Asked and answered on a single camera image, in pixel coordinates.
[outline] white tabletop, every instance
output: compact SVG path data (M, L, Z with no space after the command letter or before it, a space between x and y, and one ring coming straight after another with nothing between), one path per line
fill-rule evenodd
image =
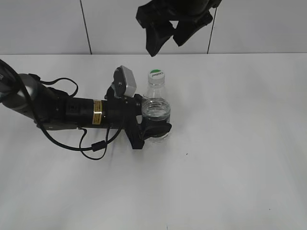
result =
M150 69L163 69L173 125L143 150L122 132L90 161L1 106L0 229L307 229L307 54L0 58L44 81L72 78L77 96L93 99L120 65L138 93ZM91 129L83 146L105 132ZM77 147L82 131L51 134Z

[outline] yellow label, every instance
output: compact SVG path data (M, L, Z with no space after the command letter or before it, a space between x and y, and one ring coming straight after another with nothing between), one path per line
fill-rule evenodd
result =
M93 125L100 125L102 120L102 101L94 100Z

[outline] wire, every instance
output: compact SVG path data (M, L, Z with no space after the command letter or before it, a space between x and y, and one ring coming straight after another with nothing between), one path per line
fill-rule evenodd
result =
M67 145L64 145L58 141L56 141L48 132L47 130L45 129L43 123L41 122L41 120L39 119L37 113L36 113L36 109L32 103L32 99L28 93L28 90L26 89L25 85L24 85L24 82L22 81L21 77L18 75L18 73L15 72L15 70L10 67L7 63L5 63L3 60L0 59L0 65L4 66L5 68L7 68L9 70L9 72L15 77L17 83L20 85L20 89L21 91L23 92L24 94L24 97L27 101L27 103L29 104L30 108L31 108L31 111L33 113L33 117L34 117L34 120L36 121L38 127L42 130L42 132L45 134L45 136L55 145L59 146L59 147L62 147L64 149L67 149L67 150L71 150L71 151L90 151L90 150L93 150L92 147L89 147L89 148L74 148L74 147L71 147L71 146L67 146Z
M74 96L77 94L79 87L78 87L78 84L75 83L72 79L69 79L69 78L58 78L58 79L55 79L55 80L53 80L53 81L43 81L43 80L39 80L39 82L42 83L42 84L44 84L44 85L54 85L55 83L57 83L57 82L60 81L60 80L67 80L67 81L70 81L70 82L72 82L72 83L74 83L74 84L76 85L76 90L75 90L75 92L73 92L72 95L69 95L69 97L74 97Z
M80 140L80 143L79 143L79 148L81 149L81 144L82 144L82 141L85 137L85 135L87 134L87 130L85 128L79 128L81 130L84 131L82 137L81 137L81 140ZM106 130L106 147L105 147L105 152L104 154L99 157L99 158L93 158L93 157L89 157L88 155L86 155L82 150L80 151L82 153L83 156L85 156L86 158L90 159L90 160L93 160L93 161L98 161L98 160L101 160L104 158L105 154L106 154L106 149L107 149L107 145L108 145L108 136L109 136L109 132L110 132L110 126L107 128Z

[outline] bottle cap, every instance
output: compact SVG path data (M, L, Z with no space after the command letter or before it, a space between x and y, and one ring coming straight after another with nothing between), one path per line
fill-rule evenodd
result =
M148 74L148 82L152 85L162 85L165 83L165 74L162 70L154 69Z

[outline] clear plastic bottle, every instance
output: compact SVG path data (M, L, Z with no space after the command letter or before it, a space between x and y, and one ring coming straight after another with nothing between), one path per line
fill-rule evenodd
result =
M148 74L148 89L142 102L142 116L153 121L170 122L171 107L167 102L165 74L154 69ZM168 134L149 138L153 143L164 141Z

